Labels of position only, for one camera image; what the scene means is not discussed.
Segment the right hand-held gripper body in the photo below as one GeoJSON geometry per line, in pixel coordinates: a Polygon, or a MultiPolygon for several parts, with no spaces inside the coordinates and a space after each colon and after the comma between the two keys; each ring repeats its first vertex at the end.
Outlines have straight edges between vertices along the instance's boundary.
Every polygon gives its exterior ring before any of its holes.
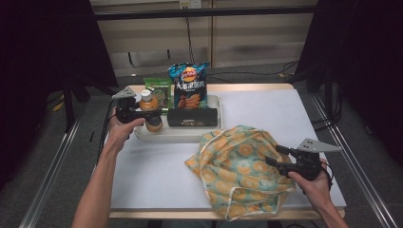
{"type": "Polygon", "coordinates": [[[296,159],[295,163],[281,162],[282,167],[278,169],[283,176],[288,176],[290,171],[300,174],[304,179],[313,181],[321,172],[320,153],[341,152],[340,146],[335,146],[313,139],[305,139],[297,148],[292,148],[296,159]]]}

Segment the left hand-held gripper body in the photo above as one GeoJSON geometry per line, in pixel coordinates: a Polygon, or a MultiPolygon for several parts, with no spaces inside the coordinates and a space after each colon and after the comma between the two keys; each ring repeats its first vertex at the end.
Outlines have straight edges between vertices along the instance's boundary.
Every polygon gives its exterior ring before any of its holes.
{"type": "Polygon", "coordinates": [[[144,118],[141,109],[135,110],[134,108],[136,100],[140,101],[141,98],[130,87],[126,87],[112,96],[112,100],[117,102],[115,114],[119,122],[128,124],[134,120],[144,118]]]}

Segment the orange drink bottle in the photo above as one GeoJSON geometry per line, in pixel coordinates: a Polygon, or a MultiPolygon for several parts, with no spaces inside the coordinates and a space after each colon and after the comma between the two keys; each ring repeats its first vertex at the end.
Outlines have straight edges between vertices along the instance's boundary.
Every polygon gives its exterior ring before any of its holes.
{"type": "MultiPolygon", "coordinates": [[[[141,92],[141,111],[151,111],[159,109],[158,99],[148,89],[141,92]]],[[[162,116],[160,118],[152,118],[145,120],[145,126],[150,132],[158,132],[163,128],[162,116]]]]}

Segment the green snack packet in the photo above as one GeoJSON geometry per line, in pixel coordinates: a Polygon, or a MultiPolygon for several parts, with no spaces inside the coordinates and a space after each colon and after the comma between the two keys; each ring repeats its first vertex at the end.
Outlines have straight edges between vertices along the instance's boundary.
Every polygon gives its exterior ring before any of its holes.
{"type": "Polygon", "coordinates": [[[144,78],[145,88],[158,99],[159,109],[165,115],[172,106],[171,80],[166,78],[144,78]]]}

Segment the white plastic tray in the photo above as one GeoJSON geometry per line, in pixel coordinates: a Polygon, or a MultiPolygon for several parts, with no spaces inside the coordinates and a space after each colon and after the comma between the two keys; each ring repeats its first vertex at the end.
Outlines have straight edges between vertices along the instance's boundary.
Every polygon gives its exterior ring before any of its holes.
{"type": "Polygon", "coordinates": [[[149,143],[198,143],[203,134],[222,129],[221,98],[209,95],[207,104],[218,110],[216,126],[169,126],[165,116],[162,116],[163,128],[158,132],[150,132],[146,127],[138,126],[134,133],[138,140],[149,143]]]}

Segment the long black box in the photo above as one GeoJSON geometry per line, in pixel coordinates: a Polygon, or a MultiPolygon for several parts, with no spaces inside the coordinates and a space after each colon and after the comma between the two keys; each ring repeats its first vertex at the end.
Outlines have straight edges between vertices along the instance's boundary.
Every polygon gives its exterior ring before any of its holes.
{"type": "Polygon", "coordinates": [[[217,126],[216,108],[172,108],[166,115],[169,126],[217,126]]]}

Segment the fruit-print fabric bag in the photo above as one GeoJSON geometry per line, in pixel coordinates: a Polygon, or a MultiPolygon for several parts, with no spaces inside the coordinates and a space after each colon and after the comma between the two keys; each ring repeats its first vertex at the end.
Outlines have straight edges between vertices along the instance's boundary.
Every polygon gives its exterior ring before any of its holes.
{"type": "Polygon", "coordinates": [[[199,151],[184,164],[200,178],[213,211],[232,221],[276,214],[296,184],[267,164],[290,161],[269,132],[237,125],[201,136],[199,151]]]}

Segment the black and blue chips bag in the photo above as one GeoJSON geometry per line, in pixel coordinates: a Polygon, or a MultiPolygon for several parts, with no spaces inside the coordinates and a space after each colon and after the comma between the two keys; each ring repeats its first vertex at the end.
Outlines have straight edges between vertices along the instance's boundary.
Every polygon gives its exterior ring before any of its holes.
{"type": "Polygon", "coordinates": [[[205,69],[209,63],[182,63],[171,66],[168,75],[174,86],[174,107],[179,109],[207,108],[205,69]]]}

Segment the person's left hand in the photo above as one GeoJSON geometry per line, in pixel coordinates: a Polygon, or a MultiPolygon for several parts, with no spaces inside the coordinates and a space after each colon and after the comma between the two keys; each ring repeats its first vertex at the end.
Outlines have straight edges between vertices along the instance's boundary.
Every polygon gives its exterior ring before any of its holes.
{"type": "Polygon", "coordinates": [[[134,128],[144,123],[145,118],[136,119],[129,123],[121,123],[116,117],[116,111],[113,111],[109,119],[109,132],[104,151],[109,155],[117,155],[124,147],[125,141],[134,128]]]}

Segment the person's right hand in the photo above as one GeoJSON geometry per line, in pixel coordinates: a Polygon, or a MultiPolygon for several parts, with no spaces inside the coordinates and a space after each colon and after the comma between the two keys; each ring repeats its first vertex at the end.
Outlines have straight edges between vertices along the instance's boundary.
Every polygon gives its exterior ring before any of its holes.
{"type": "Polygon", "coordinates": [[[308,201],[319,213],[325,211],[332,204],[330,186],[327,176],[327,161],[321,159],[321,172],[315,180],[306,180],[300,174],[290,171],[288,176],[305,192],[308,201]]]}

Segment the black metal stand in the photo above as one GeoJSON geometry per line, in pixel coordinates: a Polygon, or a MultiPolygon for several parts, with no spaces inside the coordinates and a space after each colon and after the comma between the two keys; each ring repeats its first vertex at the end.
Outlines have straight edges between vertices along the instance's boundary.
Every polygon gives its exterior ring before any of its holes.
{"type": "Polygon", "coordinates": [[[64,94],[64,103],[65,103],[65,111],[67,117],[66,124],[66,132],[68,132],[75,123],[75,115],[72,103],[72,96],[80,103],[86,103],[89,101],[90,95],[86,90],[87,86],[95,87],[106,95],[112,96],[115,94],[115,91],[109,88],[108,86],[101,85],[94,80],[90,80],[88,78],[65,78],[63,81],[63,94],[64,94]]]}
{"type": "Polygon", "coordinates": [[[323,123],[317,131],[335,126],[341,117],[342,99],[339,95],[334,97],[332,70],[324,64],[315,63],[305,69],[298,69],[294,75],[286,78],[285,83],[300,81],[305,81],[306,90],[313,95],[323,113],[323,117],[313,121],[313,124],[323,123]]]}

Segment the white table cover sheet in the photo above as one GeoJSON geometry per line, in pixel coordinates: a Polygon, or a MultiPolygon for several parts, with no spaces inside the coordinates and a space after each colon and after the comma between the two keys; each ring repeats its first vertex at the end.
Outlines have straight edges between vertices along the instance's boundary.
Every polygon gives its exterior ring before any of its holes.
{"type": "MultiPolygon", "coordinates": [[[[317,136],[294,89],[211,91],[209,95],[221,98],[223,129],[254,126],[287,147],[317,136]]],[[[142,142],[132,134],[118,155],[110,215],[151,219],[157,212],[178,212],[182,218],[186,213],[210,213],[202,181],[184,164],[198,150],[199,143],[142,142]]]]}

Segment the small yellow floor item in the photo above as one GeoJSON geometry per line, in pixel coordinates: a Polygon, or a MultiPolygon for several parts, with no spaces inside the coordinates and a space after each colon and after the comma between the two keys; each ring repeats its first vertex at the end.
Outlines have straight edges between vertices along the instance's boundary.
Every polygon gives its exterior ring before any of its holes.
{"type": "Polygon", "coordinates": [[[58,103],[51,109],[53,112],[56,112],[62,108],[64,105],[65,96],[62,95],[58,101],[58,103]]]}

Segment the wooden table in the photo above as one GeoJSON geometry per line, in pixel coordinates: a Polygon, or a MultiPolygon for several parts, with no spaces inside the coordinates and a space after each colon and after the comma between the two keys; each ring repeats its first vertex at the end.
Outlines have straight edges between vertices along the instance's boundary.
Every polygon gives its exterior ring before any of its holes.
{"type": "MultiPolygon", "coordinates": [[[[276,89],[294,89],[292,85],[288,84],[222,84],[213,85],[212,91],[261,91],[261,90],[276,90],[276,89]]],[[[175,213],[165,213],[157,212],[152,219],[221,219],[219,214],[213,210],[210,213],[196,212],[196,213],[186,213],[182,218],[178,212],[175,213]]]]}

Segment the black horizontal bar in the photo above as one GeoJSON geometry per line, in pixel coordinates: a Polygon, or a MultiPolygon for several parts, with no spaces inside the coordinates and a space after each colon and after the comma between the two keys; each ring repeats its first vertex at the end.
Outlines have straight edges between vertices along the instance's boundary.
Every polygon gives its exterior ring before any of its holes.
{"type": "Polygon", "coordinates": [[[316,12],[317,10],[318,10],[317,6],[289,6],[289,7],[263,7],[263,8],[107,11],[107,12],[96,12],[95,18],[98,21],[135,20],[135,19],[162,19],[162,18],[179,18],[179,17],[297,14],[297,13],[313,13],[313,12],[316,12]]]}

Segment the black curtain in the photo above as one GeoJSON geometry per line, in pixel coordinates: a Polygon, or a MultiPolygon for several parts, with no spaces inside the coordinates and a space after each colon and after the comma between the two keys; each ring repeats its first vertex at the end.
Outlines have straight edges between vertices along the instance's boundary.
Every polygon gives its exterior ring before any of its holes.
{"type": "Polygon", "coordinates": [[[331,76],[403,166],[403,0],[317,0],[296,75],[331,76]]]}
{"type": "Polygon", "coordinates": [[[89,100],[117,80],[89,0],[0,0],[0,190],[32,145],[48,95],[89,100]]]}

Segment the aluminium floor rail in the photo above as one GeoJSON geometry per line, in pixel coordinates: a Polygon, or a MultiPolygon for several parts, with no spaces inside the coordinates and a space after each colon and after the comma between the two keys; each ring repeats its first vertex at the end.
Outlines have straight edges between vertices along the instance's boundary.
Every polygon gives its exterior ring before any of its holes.
{"type": "Polygon", "coordinates": [[[365,174],[360,163],[356,159],[353,150],[351,149],[350,145],[348,145],[338,126],[335,123],[331,123],[329,120],[329,115],[325,111],[325,104],[318,95],[313,95],[312,100],[317,108],[317,112],[322,118],[325,118],[324,122],[326,128],[332,135],[334,141],[338,146],[341,147],[343,158],[347,162],[350,170],[353,173],[353,176],[355,177],[355,180],[357,181],[367,202],[369,202],[381,226],[383,228],[398,228],[390,210],[365,174]]]}
{"type": "Polygon", "coordinates": [[[69,131],[64,135],[58,150],[50,164],[50,167],[37,191],[34,199],[32,200],[29,209],[25,213],[18,228],[35,228],[48,200],[49,194],[56,181],[61,165],[65,156],[75,138],[76,132],[80,126],[81,119],[78,118],[69,131]]]}

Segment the white wall socket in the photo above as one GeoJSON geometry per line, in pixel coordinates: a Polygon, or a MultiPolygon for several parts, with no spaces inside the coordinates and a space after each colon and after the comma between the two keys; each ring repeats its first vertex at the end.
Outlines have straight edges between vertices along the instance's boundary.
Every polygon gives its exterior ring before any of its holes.
{"type": "Polygon", "coordinates": [[[202,7],[202,0],[180,0],[180,8],[185,9],[200,9],[202,7]]]}

